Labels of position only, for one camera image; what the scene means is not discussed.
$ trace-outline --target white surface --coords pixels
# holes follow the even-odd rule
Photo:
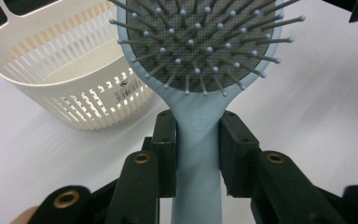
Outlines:
[[[268,77],[228,110],[242,118],[263,150],[285,153],[313,184],[341,195],[358,184],[358,22],[348,24],[349,12],[321,1],[285,9],[286,19],[301,14],[305,22],[283,28],[282,36],[295,42],[278,47],[282,64],[271,64]],[[117,178],[125,157],[141,148],[166,108],[156,97],[121,125],[78,131],[0,78],[0,223],[57,188],[96,190]],[[169,200],[161,206],[161,223],[169,223]],[[224,197],[223,206],[225,223],[255,223],[249,200]]]

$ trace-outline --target hairbrush head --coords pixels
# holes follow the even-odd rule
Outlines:
[[[271,12],[296,1],[275,6],[276,1],[264,0],[128,0],[123,7],[129,12],[126,24],[111,22],[127,28],[136,55],[131,62],[148,71],[145,77],[187,93],[220,90],[227,95],[224,88],[237,84],[243,89],[237,80],[251,73],[266,76],[255,69],[260,61],[281,61],[264,54],[269,45],[291,43],[293,38],[270,39],[274,28],[304,17],[281,21],[282,13]]]

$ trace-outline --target hairbrush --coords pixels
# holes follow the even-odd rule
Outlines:
[[[298,0],[110,0],[119,8],[118,44],[132,70],[177,122],[173,224],[220,224],[218,123],[258,77],[279,43],[282,9]]]

